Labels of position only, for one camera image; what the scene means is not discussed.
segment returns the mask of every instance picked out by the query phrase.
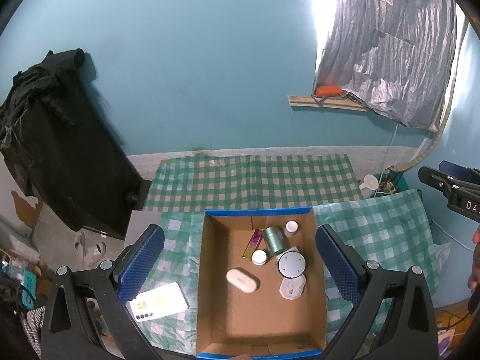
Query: screw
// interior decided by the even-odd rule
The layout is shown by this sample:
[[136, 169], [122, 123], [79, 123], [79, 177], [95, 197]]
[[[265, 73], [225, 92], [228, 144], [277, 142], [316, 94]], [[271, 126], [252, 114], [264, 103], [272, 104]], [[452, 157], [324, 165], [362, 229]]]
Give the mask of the screw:
[[111, 259], [106, 259], [105, 261], [102, 261], [100, 264], [100, 268], [106, 271], [107, 269], [110, 269], [113, 266], [113, 263]]
[[378, 264], [378, 262], [376, 262], [374, 259], [369, 259], [367, 261], [367, 266], [370, 268], [370, 269], [378, 269], [378, 267], [380, 266], [380, 264]]
[[60, 276], [64, 275], [67, 273], [67, 267], [62, 265], [59, 269], [57, 269], [57, 274]]
[[412, 266], [412, 272], [416, 275], [422, 274], [422, 269], [418, 265]]

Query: cardboard box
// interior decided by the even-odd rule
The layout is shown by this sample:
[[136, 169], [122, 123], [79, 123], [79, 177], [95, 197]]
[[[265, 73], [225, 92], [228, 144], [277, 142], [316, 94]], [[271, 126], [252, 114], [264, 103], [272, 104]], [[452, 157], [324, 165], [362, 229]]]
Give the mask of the cardboard box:
[[[242, 258], [253, 234], [294, 220], [299, 231], [286, 238], [305, 257], [307, 283], [296, 300], [282, 298], [277, 259], [255, 266]], [[317, 224], [311, 207], [269, 210], [207, 210], [202, 233], [198, 283], [197, 357], [221, 359], [241, 354], [293, 359], [325, 348], [326, 296], [323, 261], [315, 246]], [[260, 249], [266, 249], [262, 241]], [[241, 292], [225, 279], [241, 268], [260, 286]]]

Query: green cylinder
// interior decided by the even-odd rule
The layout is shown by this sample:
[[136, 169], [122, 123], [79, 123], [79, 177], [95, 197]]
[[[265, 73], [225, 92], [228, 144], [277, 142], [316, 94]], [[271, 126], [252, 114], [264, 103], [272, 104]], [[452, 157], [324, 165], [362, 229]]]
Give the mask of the green cylinder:
[[268, 251], [275, 256], [286, 251], [287, 246], [283, 238], [282, 228], [280, 226], [270, 226], [263, 231], [263, 239], [267, 245]]

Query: blue wall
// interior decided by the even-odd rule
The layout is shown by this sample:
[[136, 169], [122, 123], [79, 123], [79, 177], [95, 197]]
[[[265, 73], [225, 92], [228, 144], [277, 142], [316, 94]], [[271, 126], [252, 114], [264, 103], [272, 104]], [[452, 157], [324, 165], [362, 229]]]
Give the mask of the blue wall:
[[[24, 0], [0, 38], [0, 98], [48, 50], [77, 47], [129, 155], [388, 145], [395, 128], [372, 112], [289, 106], [313, 85], [311, 0]], [[400, 126], [394, 145], [422, 138]]]
[[[457, 83], [453, 98], [453, 109], [435, 151], [421, 164], [437, 168], [442, 160], [465, 167], [480, 167], [480, 40], [469, 27], [460, 54]], [[472, 236], [478, 223], [446, 207], [446, 198], [433, 188], [418, 181], [418, 166], [406, 173], [406, 180], [411, 188], [422, 190], [425, 210], [433, 220], [447, 232], [468, 245], [471, 249]], [[431, 226], [433, 240], [437, 244], [451, 242], [434, 224]], [[471, 272], [473, 253], [452, 243], [450, 256], [440, 273], [440, 286], [433, 297], [435, 306], [459, 302], [470, 297], [467, 279]]]

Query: silver foil curtain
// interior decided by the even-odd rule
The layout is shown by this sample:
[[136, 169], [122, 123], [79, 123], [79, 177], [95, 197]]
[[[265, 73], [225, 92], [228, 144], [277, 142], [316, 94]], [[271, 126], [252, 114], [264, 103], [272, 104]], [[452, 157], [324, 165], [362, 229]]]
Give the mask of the silver foil curtain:
[[378, 114], [436, 132], [455, 41], [454, 0], [337, 0], [314, 89], [338, 85]]

